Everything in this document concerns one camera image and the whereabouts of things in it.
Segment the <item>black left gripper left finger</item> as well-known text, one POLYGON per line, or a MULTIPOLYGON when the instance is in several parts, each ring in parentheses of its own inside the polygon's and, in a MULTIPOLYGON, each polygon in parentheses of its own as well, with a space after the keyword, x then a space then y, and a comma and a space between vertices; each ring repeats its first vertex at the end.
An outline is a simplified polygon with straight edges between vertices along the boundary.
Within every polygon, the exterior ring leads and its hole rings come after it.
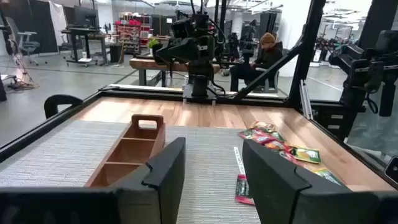
POLYGON ((175 223, 185 157, 179 137, 108 187, 3 187, 1 223, 175 223))

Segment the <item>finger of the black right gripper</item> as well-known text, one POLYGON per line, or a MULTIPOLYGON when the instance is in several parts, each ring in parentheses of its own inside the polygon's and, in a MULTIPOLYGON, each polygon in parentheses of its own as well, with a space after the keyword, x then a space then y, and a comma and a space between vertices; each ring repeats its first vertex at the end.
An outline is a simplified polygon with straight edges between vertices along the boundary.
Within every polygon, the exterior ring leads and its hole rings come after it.
POLYGON ((186 61, 181 60, 179 58, 175 58, 175 57, 170 56, 170 55, 159 56, 159 58, 163 61, 163 63, 166 63, 166 64, 171 64, 171 63, 185 64, 186 63, 186 61))
POLYGON ((155 53, 156 56, 158 56, 159 58, 172 58, 169 49, 173 46, 174 46, 173 42, 169 42, 166 46, 161 47, 156 51, 155 53))

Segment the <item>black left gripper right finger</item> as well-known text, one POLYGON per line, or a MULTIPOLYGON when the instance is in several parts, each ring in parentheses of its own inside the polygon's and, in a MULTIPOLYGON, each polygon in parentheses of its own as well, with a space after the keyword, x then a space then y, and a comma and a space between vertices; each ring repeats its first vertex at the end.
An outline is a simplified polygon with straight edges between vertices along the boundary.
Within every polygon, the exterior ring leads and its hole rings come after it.
POLYGON ((261 223, 397 223, 397 192, 352 191, 251 139, 242 156, 261 223))

